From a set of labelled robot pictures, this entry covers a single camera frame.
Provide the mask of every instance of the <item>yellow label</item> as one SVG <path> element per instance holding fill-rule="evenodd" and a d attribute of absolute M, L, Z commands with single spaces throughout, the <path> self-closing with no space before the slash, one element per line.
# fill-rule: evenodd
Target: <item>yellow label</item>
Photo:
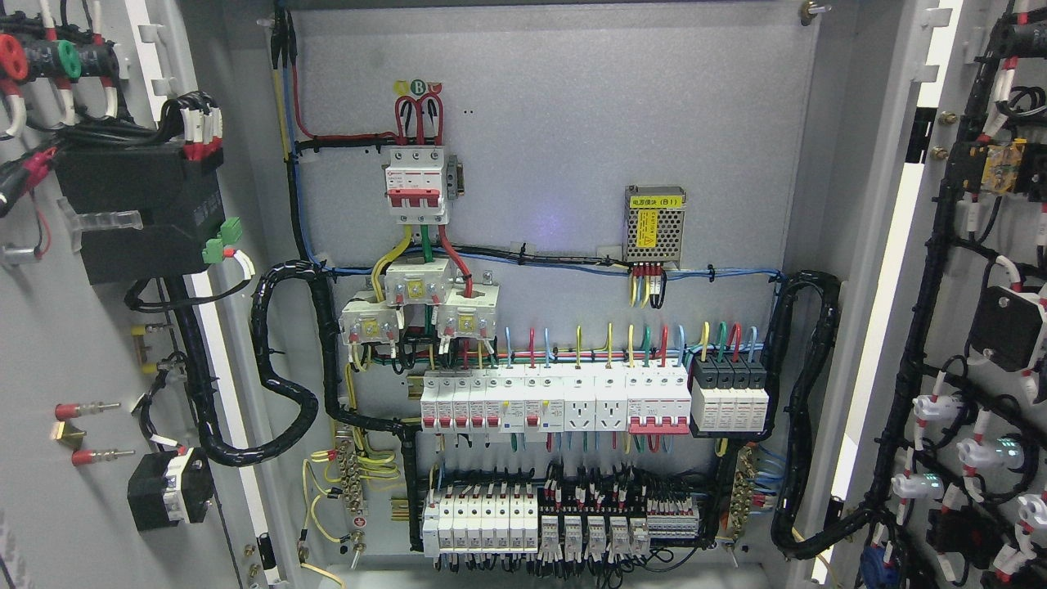
<path fill-rule="evenodd" d="M 637 210 L 637 247 L 658 245 L 658 210 L 641 208 Z"/>
<path fill-rule="evenodd" d="M 473 327 L 475 321 L 473 321 L 472 316 L 460 315 L 459 316 L 459 333 L 460 334 L 471 334 L 475 329 Z"/>
<path fill-rule="evenodd" d="M 425 285 L 421 279 L 407 280 L 407 298 L 421 299 L 425 296 Z"/>
<path fill-rule="evenodd" d="M 367 338 L 376 338 L 381 332 L 378 329 L 378 322 L 373 319 L 365 319 L 360 323 L 360 327 L 363 331 L 363 335 Z"/>
<path fill-rule="evenodd" d="M 629 208 L 680 208 L 684 197 L 676 196 L 630 196 Z"/>

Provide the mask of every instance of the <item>green connector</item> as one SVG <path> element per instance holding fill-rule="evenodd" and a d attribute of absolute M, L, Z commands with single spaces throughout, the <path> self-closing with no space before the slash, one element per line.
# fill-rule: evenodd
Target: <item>green connector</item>
<path fill-rule="evenodd" d="M 240 217 L 229 217 L 222 222 L 221 228 L 218 229 L 218 235 L 222 237 L 222 243 L 225 245 L 232 245 L 240 241 L 240 237 L 244 235 L 244 227 L 240 224 Z"/>
<path fill-rule="evenodd" d="M 225 244 L 219 237 L 208 239 L 207 243 L 203 247 L 203 263 L 205 264 L 217 264 L 221 262 L 224 257 L 222 251 L 225 248 Z"/>

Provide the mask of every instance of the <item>miniature circuit breaker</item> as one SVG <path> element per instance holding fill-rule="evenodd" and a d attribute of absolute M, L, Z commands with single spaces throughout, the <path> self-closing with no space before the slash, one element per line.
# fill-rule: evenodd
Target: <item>miniature circuit breaker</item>
<path fill-rule="evenodd" d="M 378 303 L 374 290 L 354 294 L 341 311 L 341 340 L 347 346 L 389 344 L 400 341 L 396 310 Z"/>
<path fill-rule="evenodd" d="M 464 290 L 454 288 L 447 302 L 437 309 L 435 321 L 440 335 L 441 354 L 454 338 L 470 338 L 490 342 L 497 333 L 498 287 L 494 284 L 473 285 L 472 298 L 466 299 Z"/>
<path fill-rule="evenodd" d="M 453 284 L 454 265 L 446 257 L 394 262 L 385 270 L 385 303 L 391 308 L 442 305 Z"/>
<path fill-rule="evenodd" d="M 389 149 L 385 200 L 398 224 L 447 224 L 447 156 L 441 146 Z"/>
<path fill-rule="evenodd" d="M 429 371 L 423 383 L 422 428 L 435 434 L 690 434 L 683 367 Z"/>

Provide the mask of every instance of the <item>red breaker toggle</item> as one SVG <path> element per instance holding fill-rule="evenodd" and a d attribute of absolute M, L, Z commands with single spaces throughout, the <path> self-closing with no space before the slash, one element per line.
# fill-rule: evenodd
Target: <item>red breaker toggle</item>
<path fill-rule="evenodd" d="M 440 190 L 436 188 L 391 188 L 389 204 L 395 207 L 407 206 L 440 206 Z"/>
<path fill-rule="evenodd" d="M 629 433 L 637 435 L 684 435 L 691 433 L 691 430 L 686 417 L 677 417 L 675 424 L 669 416 L 662 417 L 660 423 L 654 417 L 647 417 L 643 423 L 639 417 L 630 417 Z"/>

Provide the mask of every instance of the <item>white plastic cap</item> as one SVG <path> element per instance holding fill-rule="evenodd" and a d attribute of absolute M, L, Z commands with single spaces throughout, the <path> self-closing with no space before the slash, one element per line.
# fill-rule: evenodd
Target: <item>white plastic cap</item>
<path fill-rule="evenodd" d="M 894 475 L 891 479 L 894 495 L 903 499 L 933 499 L 938 501 L 945 495 L 945 485 L 933 473 L 926 475 Z"/>
<path fill-rule="evenodd" d="M 1025 453 L 1022 452 L 1021 445 L 1010 438 L 984 440 L 982 444 L 966 438 L 957 443 L 956 448 L 959 451 L 960 462 L 973 469 L 995 467 L 1018 469 L 1025 462 Z"/>
<path fill-rule="evenodd" d="M 913 413 L 925 422 L 951 422 L 963 409 L 963 402 L 952 397 L 931 401 L 931 395 L 920 395 L 913 401 Z"/>
<path fill-rule="evenodd" d="M 1047 501 L 1039 495 L 1018 498 L 1018 518 L 1035 529 L 1047 529 Z"/>

